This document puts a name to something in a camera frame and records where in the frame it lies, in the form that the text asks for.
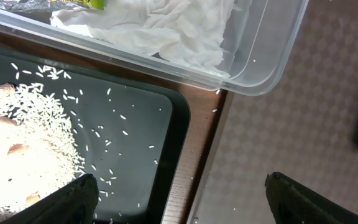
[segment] plastic container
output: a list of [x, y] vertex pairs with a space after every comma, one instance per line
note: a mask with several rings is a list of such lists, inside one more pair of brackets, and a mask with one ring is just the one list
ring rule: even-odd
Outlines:
[[230, 78], [130, 53], [119, 46], [52, 27], [48, 14], [19, 15], [0, 10], [0, 31], [205, 90], [223, 88], [243, 95], [261, 95], [280, 80], [307, 3], [308, 0], [236, 1], [221, 44], [224, 60], [218, 65]]

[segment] dark wooden surface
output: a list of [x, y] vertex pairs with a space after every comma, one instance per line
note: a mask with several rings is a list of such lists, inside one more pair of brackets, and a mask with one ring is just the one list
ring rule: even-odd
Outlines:
[[[217, 95], [214, 91], [200, 90], [161, 78], [155, 78], [150, 75], [73, 55], [7, 34], [0, 33], [0, 45], [19, 52], [170, 88], [181, 93], [190, 106], [191, 122], [185, 146], [179, 160], [178, 169], [173, 180], [163, 223], [184, 223], [186, 221], [206, 160], [206, 155], [208, 154], [218, 124], [224, 99], [226, 98], [226, 91], [221, 91], [220, 94]], [[218, 111], [213, 113], [212, 110], [214, 109], [218, 109]]]

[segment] almond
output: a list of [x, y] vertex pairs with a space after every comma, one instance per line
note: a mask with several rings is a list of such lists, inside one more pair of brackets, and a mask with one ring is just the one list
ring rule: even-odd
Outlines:
[[8, 156], [13, 155], [13, 154], [20, 155], [20, 154], [25, 153], [28, 149], [29, 149], [29, 146], [23, 146], [22, 144], [15, 144], [9, 149], [9, 151], [7, 152], [7, 155]]
[[7, 117], [0, 117], [0, 131], [12, 131], [17, 126], [17, 122]]
[[39, 195], [31, 195], [25, 199], [26, 204], [33, 205], [41, 200]]

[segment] dark tray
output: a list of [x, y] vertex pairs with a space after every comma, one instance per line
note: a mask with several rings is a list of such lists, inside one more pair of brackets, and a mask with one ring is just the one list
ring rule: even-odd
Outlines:
[[[11, 62], [19, 67], [19, 71], [28, 70], [33, 74], [21, 72], [19, 80], [16, 80], [17, 71]], [[44, 78], [38, 77], [35, 75], [37, 65], [64, 69], [72, 79], [63, 78], [60, 74], [58, 80], [52, 80], [46, 77], [48, 72], [44, 73]], [[115, 223], [162, 221], [190, 122], [190, 111], [184, 97], [166, 88], [0, 47], [0, 84], [7, 82], [15, 85], [43, 83], [44, 95], [55, 93], [54, 97], [61, 99], [65, 113], [71, 116], [73, 128], [78, 131], [74, 137], [78, 151], [86, 157], [85, 171], [98, 179], [100, 190], [109, 192], [109, 197], [100, 195], [102, 201], [95, 210], [98, 214], [96, 223], [109, 223], [110, 218]], [[75, 100], [63, 99], [64, 88], [68, 95], [79, 98], [78, 104]], [[98, 138], [92, 129], [101, 137]], [[106, 139], [112, 141], [109, 146], [106, 146]], [[110, 168], [117, 177], [111, 180], [112, 186], [99, 179], [109, 180], [112, 176]]]

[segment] white paper towel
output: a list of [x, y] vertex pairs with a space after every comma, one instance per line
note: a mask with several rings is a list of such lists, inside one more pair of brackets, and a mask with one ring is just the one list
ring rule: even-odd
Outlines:
[[229, 77], [216, 69], [234, 0], [107, 0], [103, 11], [60, 10], [51, 25], [133, 52]]

